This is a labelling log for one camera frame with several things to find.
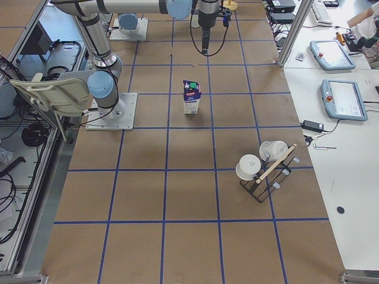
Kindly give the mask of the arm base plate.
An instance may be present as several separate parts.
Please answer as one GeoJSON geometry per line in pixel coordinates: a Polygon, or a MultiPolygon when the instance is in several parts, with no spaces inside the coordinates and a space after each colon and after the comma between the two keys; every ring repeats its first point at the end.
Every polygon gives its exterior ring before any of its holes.
{"type": "Polygon", "coordinates": [[[110,30],[111,41],[146,41],[148,18],[138,18],[138,23],[135,29],[126,30],[123,27],[119,28],[119,20],[115,19],[114,25],[110,30]]]}
{"type": "Polygon", "coordinates": [[[137,105],[137,92],[123,92],[110,114],[110,110],[99,108],[88,115],[89,123],[85,128],[89,131],[132,130],[137,105]]]}

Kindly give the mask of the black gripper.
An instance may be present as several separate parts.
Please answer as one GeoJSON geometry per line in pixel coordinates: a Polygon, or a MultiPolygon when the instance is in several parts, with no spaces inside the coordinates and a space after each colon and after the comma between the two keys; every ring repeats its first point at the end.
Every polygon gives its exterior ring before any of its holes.
{"type": "Polygon", "coordinates": [[[210,42],[210,30],[216,24],[220,12],[219,1],[200,0],[198,7],[198,23],[202,28],[201,53],[207,54],[210,42]]]}

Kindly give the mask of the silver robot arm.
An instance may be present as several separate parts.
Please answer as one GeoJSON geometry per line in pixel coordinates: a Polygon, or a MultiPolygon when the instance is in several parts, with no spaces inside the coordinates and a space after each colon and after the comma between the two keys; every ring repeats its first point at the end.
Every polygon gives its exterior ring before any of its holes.
{"type": "Polygon", "coordinates": [[[134,13],[118,15],[118,26],[121,33],[130,34],[135,32],[138,27],[138,17],[134,13]]]}
{"type": "Polygon", "coordinates": [[[218,17],[223,17],[226,29],[229,28],[231,11],[223,1],[51,1],[62,12],[74,17],[78,22],[79,32],[85,41],[95,67],[99,70],[114,70],[120,67],[116,54],[112,52],[109,41],[104,34],[100,14],[151,13],[169,14],[172,18],[182,20],[194,15],[198,10],[198,23],[202,28],[202,48],[199,51],[209,57],[208,47],[210,30],[218,17]]]}

